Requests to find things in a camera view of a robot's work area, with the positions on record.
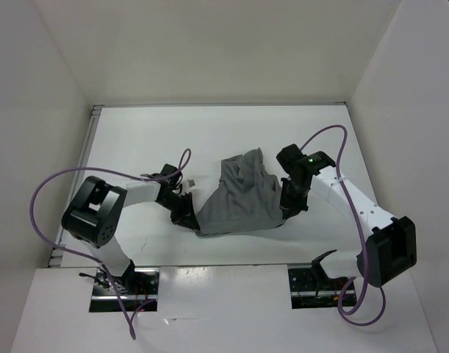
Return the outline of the grey pleated skirt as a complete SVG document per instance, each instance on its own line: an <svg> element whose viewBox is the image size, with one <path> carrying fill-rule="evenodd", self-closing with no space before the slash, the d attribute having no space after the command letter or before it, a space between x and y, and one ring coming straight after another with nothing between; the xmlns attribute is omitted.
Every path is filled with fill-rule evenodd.
<svg viewBox="0 0 449 353"><path fill-rule="evenodd" d="M217 189L196 218L200 237L241 234L272 228L271 218L282 215L281 186L269 174L260 148L221 161Z"/></svg>

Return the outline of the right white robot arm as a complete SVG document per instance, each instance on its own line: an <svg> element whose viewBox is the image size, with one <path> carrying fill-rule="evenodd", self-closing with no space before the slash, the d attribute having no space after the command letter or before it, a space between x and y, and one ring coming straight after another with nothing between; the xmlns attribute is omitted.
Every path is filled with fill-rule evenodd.
<svg viewBox="0 0 449 353"><path fill-rule="evenodd" d="M336 163L325 152L307 155L292 144L283 148L276 159L288 175L282 180L280 198L284 218L307 211L308 195L314 192L362 232L364 249L332 249L313 259L314 286L326 289L337 278L361 277L380 288L416 264L414 222L407 216L396 218L379 207L338 172Z"/></svg>

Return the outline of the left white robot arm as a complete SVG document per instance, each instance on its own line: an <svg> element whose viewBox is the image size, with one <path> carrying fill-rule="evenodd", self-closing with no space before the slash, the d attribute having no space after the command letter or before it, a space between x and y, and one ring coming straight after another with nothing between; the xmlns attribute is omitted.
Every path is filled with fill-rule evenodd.
<svg viewBox="0 0 449 353"><path fill-rule="evenodd" d="M89 176L62 216L62 228L83 242L92 256L106 266L111 273L109 285L121 294L130 292L140 281L133 260L126 256L115 237L124 208L154 202L170 211L172 224L193 231L200 229L192 194L182 193L181 171L166 164L152 177L153 181L114 186Z"/></svg>

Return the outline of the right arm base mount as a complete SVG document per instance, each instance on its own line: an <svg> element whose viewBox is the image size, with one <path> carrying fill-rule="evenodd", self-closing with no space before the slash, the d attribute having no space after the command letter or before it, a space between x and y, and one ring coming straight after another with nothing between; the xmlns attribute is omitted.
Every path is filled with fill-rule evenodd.
<svg viewBox="0 0 449 353"><path fill-rule="evenodd" d="M341 295L347 277L318 282L308 267L288 268L292 309L316 309L337 307L339 298L343 307L353 307L357 303L354 284Z"/></svg>

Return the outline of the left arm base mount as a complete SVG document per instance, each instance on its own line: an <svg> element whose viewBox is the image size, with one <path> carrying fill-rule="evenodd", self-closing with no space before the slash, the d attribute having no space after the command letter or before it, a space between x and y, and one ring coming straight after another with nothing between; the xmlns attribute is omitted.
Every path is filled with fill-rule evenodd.
<svg viewBox="0 0 449 353"><path fill-rule="evenodd" d="M95 275L79 273L80 277L93 281L93 290L90 300L91 313L120 312L121 307L113 290L112 284L102 269L98 269ZM159 289L159 270L152 268L137 271L135 276L138 281L130 289L117 284L121 300L128 313L156 312Z"/></svg>

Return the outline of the aluminium table edge rail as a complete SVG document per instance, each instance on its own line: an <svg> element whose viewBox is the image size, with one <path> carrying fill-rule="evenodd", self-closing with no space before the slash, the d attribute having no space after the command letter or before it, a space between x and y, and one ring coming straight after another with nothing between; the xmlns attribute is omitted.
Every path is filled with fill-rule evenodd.
<svg viewBox="0 0 449 353"><path fill-rule="evenodd" d="M88 163L88 159L90 156L90 152L92 149L94 137L98 126L98 120L100 119L103 108L104 105L94 105L92 107L89 124L87 127L87 133L85 135L81 153L79 155L78 160L79 167L85 167ZM65 204L66 207L71 203L72 198L75 196L80 185L82 184L84 175L85 175L84 171L74 171L71 189L68 194L67 202ZM73 237L62 227L59 228L59 231L57 233L56 244L60 245L61 247L70 247L78 252L87 252L85 246L78 240L73 239ZM53 248L49 258L48 268L61 268L64 253L65 252L60 249Z"/></svg>

